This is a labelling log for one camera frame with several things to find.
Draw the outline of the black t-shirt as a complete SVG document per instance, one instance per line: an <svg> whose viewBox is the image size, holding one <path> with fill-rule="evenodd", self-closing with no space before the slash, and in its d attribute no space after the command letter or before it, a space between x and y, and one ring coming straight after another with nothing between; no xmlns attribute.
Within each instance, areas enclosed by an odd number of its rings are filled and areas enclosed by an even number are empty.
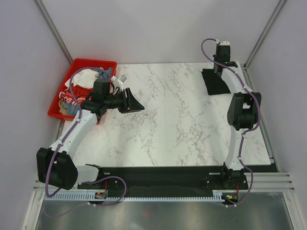
<svg viewBox="0 0 307 230"><path fill-rule="evenodd" d="M202 77L207 89L208 95L230 94L227 84L222 80L214 69L202 69Z"/></svg>

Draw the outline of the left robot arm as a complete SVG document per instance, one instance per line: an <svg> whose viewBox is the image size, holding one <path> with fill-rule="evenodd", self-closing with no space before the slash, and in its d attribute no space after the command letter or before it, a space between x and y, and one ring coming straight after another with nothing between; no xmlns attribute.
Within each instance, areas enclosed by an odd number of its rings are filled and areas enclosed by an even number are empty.
<svg viewBox="0 0 307 230"><path fill-rule="evenodd" d="M105 184L105 176L93 164L75 166L73 156L87 133L100 121L107 110L118 109L122 114L139 112L144 106L132 95L130 88L115 94L111 82L96 80L93 91L81 104L70 126L49 148L40 148L36 154L38 179L45 186L70 190L75 184L89 182L94 188Z"/></svg>

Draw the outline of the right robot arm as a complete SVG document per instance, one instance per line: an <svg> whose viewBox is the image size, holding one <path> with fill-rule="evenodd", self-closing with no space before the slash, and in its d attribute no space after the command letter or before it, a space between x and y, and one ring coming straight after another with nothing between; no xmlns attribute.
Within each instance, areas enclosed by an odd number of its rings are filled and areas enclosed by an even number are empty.
<svg viewBox="0 0 307 230"><path fill-rule="evenodd" d="M262 95L246 85L238 73L238 66L235 62L230 61L229 42L217 42L213 58L214 72L218 74L232 94L227 111L227 121L231 127L231 140L224 164L228 170L240 171L244 168L242 165L246 148L244 141L247 139L248 133L260 125Z"/></svg>

